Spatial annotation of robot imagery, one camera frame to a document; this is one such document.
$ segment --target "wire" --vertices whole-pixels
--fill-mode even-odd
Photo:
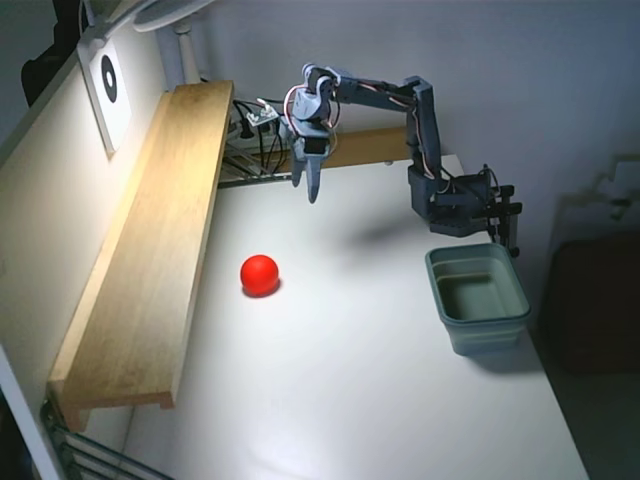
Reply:
[[[244,120],[244,115],[242,114],[242,110],[240,110],[240,105],[239,103],[233,102],[233,106],[235,107],[236,111],[238,112],[238,115],[240,115],[240,120]]]
[[[234,100],[234,102],[238,102],[241,103],[243,105],[251,105],[253,107],[260,107],[263,108],[264,105],[258,102],[252,102],[251,100]]]
[[[422,135],[420,134],[420,121],[418,120],[418,116],[416,115],[415,109],[411,112],[411,115],[413,116],[413,119],[416,122],[416,133],[418,134],[418,143],[420,144],[420,151],[422,153],[422,167],[424,168],[424,175],[425,177],[431,180],[435,180],[436,176],[433,174],[433,172],[429,169],[427,165],[427,154],[425,152],[424,144],[422,143]]]
[[[278,164],[275,168],[275,173],[278,173],[280,169],[284,166],[284,162],[287,160],[287,155],[284,151],[284,143],[282,142],[282,137],[280,136],[280,132],[278,132],[278,148],[280,148],[280,159],[278,160]]]
[[[260,165],[263,169],[266,169],[267,165],[265,163],[266,158],[264,156],[264,139],[262,138],[262,130],[260,130],[260,127],[257,127],[256,130],[258,130],[258,141],[260,143]]]
[[[453,175],[451,175],[446,168],[444,168],[442,165],[440,165],[440,170],[442,170],[444,173],[446,173],[449,178],[451,179],[451,181],[453,182],[454,185],[458,185],[458,187],[460,187],[462,190],[466,190],[467,192],[471,193],[474,197],[476,197],[476,199],[482,203],[483,205],[487,205],[487,201],[484,200],[482,198],[482,195],[480,195],[475,188],[469,186],[469,185],[465,185],[462,182],[458,182],[456,181],[456,177],[454,177]]]
[[[331,146],[331,150],[329,150],[329,156],[333,155],[338,149],[338,133],[335,128],[331,130],[331,134],[333,136],[333,145]]]
[[[81,37],[82,32],[84,31],[84,28],[82,28],[82,7],[84,7],[84,2],[80,0],[78,2],[78,32],[80,33]]]
[[[451,185],[451,177],[449,177],[449,180],[447,181],[447,186],[446,186],[446,187],[444,187],[442,190],[438,190],[437,192],[438,192],[438,193],[444,193],[444,192],[446,192],[447,190],[449,190],[449,186],[450,186],[450,185]]]
[[[271,164],[271,156],[273,155],[273,151],[276,148],[276,143],[278,142],[279,135],[280,134],[276,132],[276,135],[273,137],[273,142],[271,142],[271,148],[269,149],[269,154],[267,155],[267,167]]]
[[[335,95],[333,96],[333,101],[336,102],[336,119],[334,121],[329,120],[328,125],[329,128],[335,129],[338,126],[338,123],[340,123],[340,113],[342,111],[342,107],[340,106],[340,101],[336,98]]]
[[[284,116],[287,119],[287,122],[289,123],[291,130],[293,130],[293,133],[295,133],[296,135],[300,135],[300,132],[298,132],[298,129],[291,121],[291,115],[289,113],[289,102],[291,101],[291,95],[300,88],[305,88],[305,85],[294,85],[289,89],[289,91],[287,92],[287,95],[284,97]]]
[[[361,87],[366,88],[367,90],[371,90],[373,92],[377,92],[378,91],[378,89],[376,87],[374,87],[373,85],[369,85],[368,83],[358,82],[358,85],[360,85]]]
[[[264,100],[267,103],[277,103],[282,105],[284,103],[284,100],[274,100],[273,98],[264,98],[264,97],[260,97],[260,100]]]

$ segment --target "wooden shelf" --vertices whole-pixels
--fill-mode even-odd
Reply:
[[[233,97],[182,86],[158,106],[48,387],[70,429],[93,408],[172,408]]]

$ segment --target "black circle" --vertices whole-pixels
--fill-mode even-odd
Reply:
[[[112,85],[109,85],[108,75],[111,76]],[[116,80],[116,71],[113,69],[113,63],[108,56],[102,57],[102,84],[104,85],[104,91],[107,92],[107,97],[111,100],[111,103],[116,103],[118,99],[118,81]]]

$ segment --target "desk lamp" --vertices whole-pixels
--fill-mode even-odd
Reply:
[[[189,17],[213,1],[141,0],[115,20],[99,22],[85,30],[78,42],[78,57],[100,133],[109,154],[114,153],[122,144],[131,119],[122,70],[110,38],[130,20],[133,20],[133,28],[138,32],[150,32],[174,24],[174,30],[180,39],[185,82],[198,83],[200,73],[189,35]],[[84,4],[89,12],[89,0],[84,0]]]

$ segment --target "white table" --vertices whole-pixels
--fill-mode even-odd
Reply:
[[[528,335],[456,355],[424,264],[407,162],[222,190],[178,406],[139,408],[127,454],[180,480],[586,479]],[[455,157],[446,165],[461,173]],[[241,292],[265,253],[282,288]]]

